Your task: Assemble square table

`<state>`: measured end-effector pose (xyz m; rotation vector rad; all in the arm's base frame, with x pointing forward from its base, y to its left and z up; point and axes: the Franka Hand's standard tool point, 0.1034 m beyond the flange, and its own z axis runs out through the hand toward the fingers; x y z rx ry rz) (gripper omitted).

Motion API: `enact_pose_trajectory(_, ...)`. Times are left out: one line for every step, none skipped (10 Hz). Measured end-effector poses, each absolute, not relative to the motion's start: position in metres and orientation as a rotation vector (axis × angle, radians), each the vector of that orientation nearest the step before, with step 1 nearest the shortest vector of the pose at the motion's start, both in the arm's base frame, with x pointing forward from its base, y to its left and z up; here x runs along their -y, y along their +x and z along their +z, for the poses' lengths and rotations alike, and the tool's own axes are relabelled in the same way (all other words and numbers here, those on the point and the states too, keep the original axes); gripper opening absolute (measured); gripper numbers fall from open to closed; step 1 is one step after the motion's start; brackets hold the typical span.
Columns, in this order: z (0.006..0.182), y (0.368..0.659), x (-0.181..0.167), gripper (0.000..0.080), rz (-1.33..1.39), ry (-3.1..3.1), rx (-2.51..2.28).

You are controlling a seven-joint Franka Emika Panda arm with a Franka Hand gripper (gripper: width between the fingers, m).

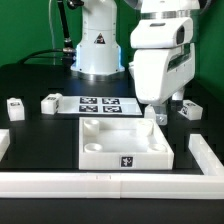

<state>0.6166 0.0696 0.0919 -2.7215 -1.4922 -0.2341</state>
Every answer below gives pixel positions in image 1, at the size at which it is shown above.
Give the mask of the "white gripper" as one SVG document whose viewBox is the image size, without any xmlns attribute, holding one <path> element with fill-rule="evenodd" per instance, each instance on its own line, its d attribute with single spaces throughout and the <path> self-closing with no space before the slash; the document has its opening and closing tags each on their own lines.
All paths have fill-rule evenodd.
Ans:
<svg viewBox="0 0 224 224">
<path fill-rule="evenodd" d="M 161 104 L 154 107 L 160 126 L 167 124 L 164 102 L 171 96 L 173 101 L 182 101 L 184 86 L 194 77 L 192 37 L 190 17 L 142 19 L 131 33 L 135 53 L 129 71 L 134 78 L 136 96 L 143 104 Z"/>
</svg>

